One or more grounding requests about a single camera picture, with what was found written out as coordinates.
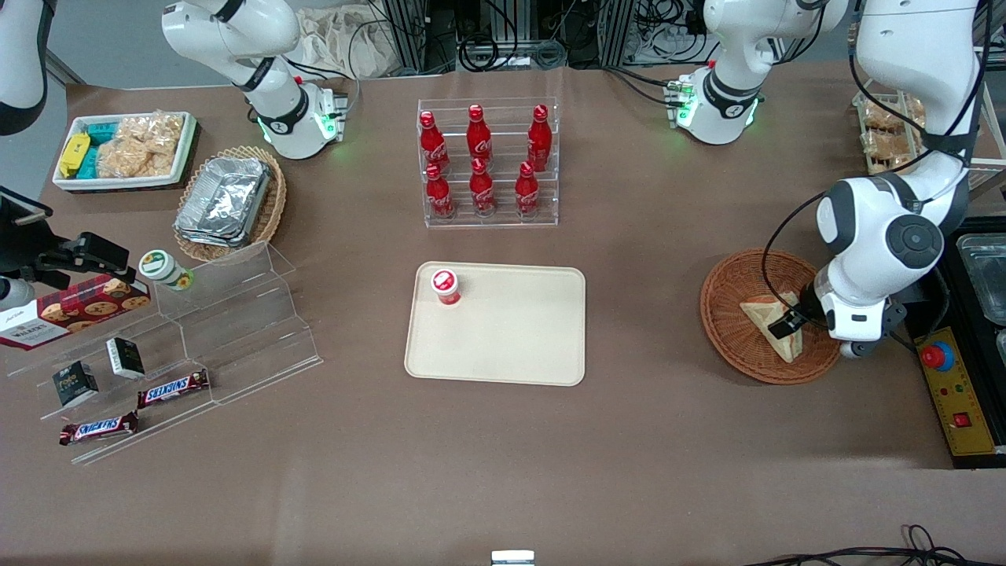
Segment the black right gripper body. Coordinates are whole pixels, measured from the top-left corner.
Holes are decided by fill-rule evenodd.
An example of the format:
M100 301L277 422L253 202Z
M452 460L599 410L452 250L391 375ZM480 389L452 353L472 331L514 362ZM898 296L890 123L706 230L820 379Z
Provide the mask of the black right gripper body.
M1 273L18 278L22 268L34 266L40 255L54 249L48 226L53 209L6 187L1 193Z

